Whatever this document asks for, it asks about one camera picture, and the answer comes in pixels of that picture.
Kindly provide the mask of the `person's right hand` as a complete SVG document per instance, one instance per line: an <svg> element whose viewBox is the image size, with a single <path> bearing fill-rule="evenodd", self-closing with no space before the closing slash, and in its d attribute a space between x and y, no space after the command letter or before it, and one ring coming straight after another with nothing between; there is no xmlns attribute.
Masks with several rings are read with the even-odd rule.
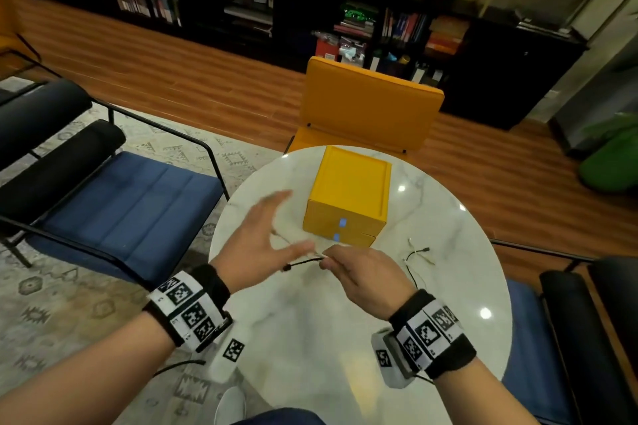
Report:
<svg viewBox="0 0 638 425"><path fill-rule="evenodd" d="M339 281L347 297L371 316L388 321L416 292L404 271L388 255L362 248L359 281Z"/></svg>

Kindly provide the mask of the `person's left hand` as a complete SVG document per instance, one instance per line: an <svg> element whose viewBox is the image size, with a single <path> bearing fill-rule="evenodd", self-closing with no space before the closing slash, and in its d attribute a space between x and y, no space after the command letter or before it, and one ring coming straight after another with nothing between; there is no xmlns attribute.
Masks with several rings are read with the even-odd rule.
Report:
<svg viewBox="0 0 638 425"><path fill-rule="evenodd" d="M283 269L273 267L276 249L270 236L277 209L291 195L291 190L280 190L260 199L211 261L230 294L258 285Z"/></svg>

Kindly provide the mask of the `person's right forearm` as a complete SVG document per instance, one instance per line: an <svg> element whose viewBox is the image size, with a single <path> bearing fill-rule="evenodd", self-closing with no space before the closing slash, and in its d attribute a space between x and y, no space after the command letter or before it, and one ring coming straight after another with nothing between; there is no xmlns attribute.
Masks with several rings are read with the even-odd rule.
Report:
<svg viewBox="0 0 638 425"><path fill-rule="evenodd" d="M477 357L434 383L452 425L540 425Z"/></svg>

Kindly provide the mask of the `person's left forearm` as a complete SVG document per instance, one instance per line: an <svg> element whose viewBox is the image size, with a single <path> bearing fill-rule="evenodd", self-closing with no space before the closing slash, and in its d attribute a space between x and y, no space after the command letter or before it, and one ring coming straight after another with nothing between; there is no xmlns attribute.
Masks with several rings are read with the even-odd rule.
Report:
<svg viewBox="0 0 638 425"><path fill-rule="evenodd" d="M144 311L0 397L0 425L111 425L175 349Z"/></svg>

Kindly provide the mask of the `yellow drawer box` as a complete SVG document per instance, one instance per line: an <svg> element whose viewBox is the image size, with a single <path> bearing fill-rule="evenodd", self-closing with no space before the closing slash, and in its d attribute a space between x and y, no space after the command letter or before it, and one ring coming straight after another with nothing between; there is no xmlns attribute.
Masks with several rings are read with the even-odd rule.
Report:
<svg viewBox="0 0 638 425"><path fill-rule="evenodd" d="M370 247L386 226L392 164L327 146L307 201L305 232Z"/></svg>

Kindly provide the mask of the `black marker-tagged left wristband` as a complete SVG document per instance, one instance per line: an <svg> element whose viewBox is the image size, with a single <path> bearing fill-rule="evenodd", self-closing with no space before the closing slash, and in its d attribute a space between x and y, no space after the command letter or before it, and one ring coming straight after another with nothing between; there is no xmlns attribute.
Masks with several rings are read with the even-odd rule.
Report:
<svg viewBox="0 0 638 425"><path fill-rule="evenodd" d="M227 285L211 265L180 271L148 295L143 310L177 348L200 353L232 325Z"/></svg>

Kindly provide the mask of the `black marker-tagged wristband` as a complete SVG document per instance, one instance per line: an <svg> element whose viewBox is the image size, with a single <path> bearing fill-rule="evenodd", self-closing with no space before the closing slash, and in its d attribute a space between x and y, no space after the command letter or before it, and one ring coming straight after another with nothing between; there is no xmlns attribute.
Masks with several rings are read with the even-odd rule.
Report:
<svg viewBox="0 0 638 425"><path fill-rule="evenodd" d="M143 310L177 348L200 353L232 325L227 285L211 265L180 271L148 295Z"/></svg>
<svg viewBox="0 0 638 425"><path fill-rule="evenodd" d="M424 289L417 289L388 322L411 371L424 372L432 381L477 357L454 313Z"/></svg>

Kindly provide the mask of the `black marker-tagged right wristband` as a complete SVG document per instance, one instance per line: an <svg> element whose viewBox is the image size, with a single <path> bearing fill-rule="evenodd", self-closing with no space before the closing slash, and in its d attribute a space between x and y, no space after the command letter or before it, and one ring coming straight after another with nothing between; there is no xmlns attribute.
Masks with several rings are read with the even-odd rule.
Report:
<svg viewBox="0 0 638 425"><path fill-rule="evenodd" d="M388 322L411 371L424 372L432 381L477 357L454 313L424 289L417 289Z"/></svg>

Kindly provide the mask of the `yellow chair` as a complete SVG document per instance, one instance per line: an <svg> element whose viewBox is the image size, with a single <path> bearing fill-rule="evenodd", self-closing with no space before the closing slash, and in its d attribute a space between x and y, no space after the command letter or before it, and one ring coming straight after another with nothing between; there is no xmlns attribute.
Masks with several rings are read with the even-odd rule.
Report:
<svg viewBox="0 0 638 425"><path fill-rule="evenodd" d="M314 56L307 64L300 124L285 152L355 146L411 163L443 100L437 88Z"/></svg>

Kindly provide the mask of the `person's blue jeans leg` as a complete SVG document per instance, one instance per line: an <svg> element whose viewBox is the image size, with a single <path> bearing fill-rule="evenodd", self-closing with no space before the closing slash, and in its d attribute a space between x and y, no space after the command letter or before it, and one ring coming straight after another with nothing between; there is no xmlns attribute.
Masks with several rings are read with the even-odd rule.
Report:
<svg viewBox="0 0 638 425"><path fill-rule="evenodd" d="M327 425L317 414L301 408L277 408L231 425Z"/></svg>

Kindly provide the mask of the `person's white shoe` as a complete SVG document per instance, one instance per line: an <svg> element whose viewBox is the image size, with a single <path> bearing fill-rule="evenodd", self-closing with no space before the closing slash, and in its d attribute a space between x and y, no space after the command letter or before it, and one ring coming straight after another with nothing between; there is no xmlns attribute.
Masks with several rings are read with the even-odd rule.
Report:
<svg viewBox="0 0 638 425"><path fill-rule="evenodd" d="M228 388L219 399L213 425L235 425L246 418L246 397L240 387Z"/></svg>

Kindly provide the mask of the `black low cabinet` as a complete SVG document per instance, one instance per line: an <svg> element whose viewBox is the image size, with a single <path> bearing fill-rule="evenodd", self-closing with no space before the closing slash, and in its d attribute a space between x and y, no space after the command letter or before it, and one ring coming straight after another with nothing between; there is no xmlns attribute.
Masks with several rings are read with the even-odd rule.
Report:
<svg viewBox="0 0 638 425"><path fill-rule="evenodd" d="M586 50L577 31L567 39L475 19L444 73L441 111L511 130Z"/></svg>

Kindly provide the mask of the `stack of orange books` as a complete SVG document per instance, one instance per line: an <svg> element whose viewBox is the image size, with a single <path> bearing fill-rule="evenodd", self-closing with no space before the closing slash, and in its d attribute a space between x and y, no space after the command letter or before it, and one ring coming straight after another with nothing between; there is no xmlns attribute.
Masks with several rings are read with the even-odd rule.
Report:
<svg viewBox="0 0 638 425"><path fill-rule="evenodd" d="M426 51L435 51L455 55L470 28L470 22L450 16L438 16L429 26L430 35L426 42Z"/></svg>

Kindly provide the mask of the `green bean bag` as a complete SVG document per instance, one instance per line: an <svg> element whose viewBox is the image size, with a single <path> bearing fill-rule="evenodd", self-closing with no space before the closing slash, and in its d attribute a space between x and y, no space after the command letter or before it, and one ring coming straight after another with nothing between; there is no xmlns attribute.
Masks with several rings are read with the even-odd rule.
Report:
<svg viewBox="0 0 638 425"><path fill-rule="evenodd" d="M638 113L616 113L583 133L600 146L579 165L579 181L602 194L638 191Z"/></svg>

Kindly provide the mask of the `row of upright books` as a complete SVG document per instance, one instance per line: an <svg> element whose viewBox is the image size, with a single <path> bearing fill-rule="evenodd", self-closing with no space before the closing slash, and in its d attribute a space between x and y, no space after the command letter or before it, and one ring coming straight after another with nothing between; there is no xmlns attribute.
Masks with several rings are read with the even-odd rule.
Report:
<svg viewBox="0 0 638 425"><path fill-rule="evenodd" d="M182 27L179 0L116 0L120 10Z"/></svg>

